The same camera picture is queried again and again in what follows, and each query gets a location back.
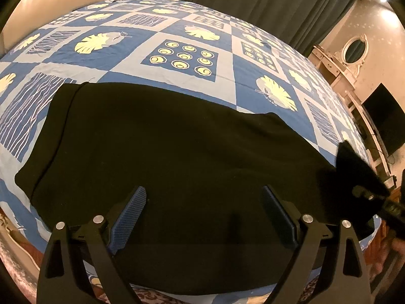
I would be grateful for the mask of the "black pants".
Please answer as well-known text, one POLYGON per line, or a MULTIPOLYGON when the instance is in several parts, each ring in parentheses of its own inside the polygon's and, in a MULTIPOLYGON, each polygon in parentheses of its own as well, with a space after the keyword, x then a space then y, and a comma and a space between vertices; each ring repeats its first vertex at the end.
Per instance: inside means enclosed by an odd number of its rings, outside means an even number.
POLYGON ((389 190, 346 146, 335 165, 280 117, 127 83, 64 84, 15 176, 42 221, 85 224, 144 187, 147 202, 115 262, 136 286, 184 295, 275 284, 292 251, 263 189, 319 222, 372 215, 351 200, 389 190))

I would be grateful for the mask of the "black flat television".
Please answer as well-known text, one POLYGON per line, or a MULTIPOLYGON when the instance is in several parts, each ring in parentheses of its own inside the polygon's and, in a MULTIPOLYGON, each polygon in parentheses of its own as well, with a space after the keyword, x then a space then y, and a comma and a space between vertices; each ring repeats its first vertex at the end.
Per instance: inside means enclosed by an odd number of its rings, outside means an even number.
POLYGON ((404 144, 404 111, 389 90, 380 83, 363 102, 377 128, 388 155, 392 155, 404 144))

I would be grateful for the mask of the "white vanity with oval mirror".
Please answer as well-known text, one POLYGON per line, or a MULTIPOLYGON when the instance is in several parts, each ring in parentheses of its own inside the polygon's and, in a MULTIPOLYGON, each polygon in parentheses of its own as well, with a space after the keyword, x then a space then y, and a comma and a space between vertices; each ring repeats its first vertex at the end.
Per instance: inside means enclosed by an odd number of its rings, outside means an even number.
POLYGON ((313 46, 309 60, 348 109, 366 147, 371 166, 385 181, 393 178, 387 149, 371 117, 356 95, 356 82, 368 53, 367 36, 361 34, 350 38, 342 49, 334 53, 328 52, 320 45, 313 46))

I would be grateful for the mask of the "dark green curtain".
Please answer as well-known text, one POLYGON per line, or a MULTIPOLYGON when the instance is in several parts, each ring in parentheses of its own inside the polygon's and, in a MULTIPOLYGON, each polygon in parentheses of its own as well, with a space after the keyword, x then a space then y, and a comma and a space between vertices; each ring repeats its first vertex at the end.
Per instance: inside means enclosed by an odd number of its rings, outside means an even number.
POLYGON ((357 0, 183 0, 251 23, 309 56, 357 0))

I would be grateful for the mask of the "blue patterned bed sheet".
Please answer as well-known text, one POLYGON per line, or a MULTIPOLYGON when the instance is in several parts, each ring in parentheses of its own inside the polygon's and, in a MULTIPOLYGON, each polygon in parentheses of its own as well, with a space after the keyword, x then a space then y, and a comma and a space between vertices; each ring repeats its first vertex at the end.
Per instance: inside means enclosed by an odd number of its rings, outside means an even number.
POLYGON ((104 0, 50 21, 1 58, 1 209, 44 251, 50 233, 15 174, 64 83, 130 82, 244 113, 273 112, 328 161, 354 122, 315 66, 277 37, 192 2, 104 0))

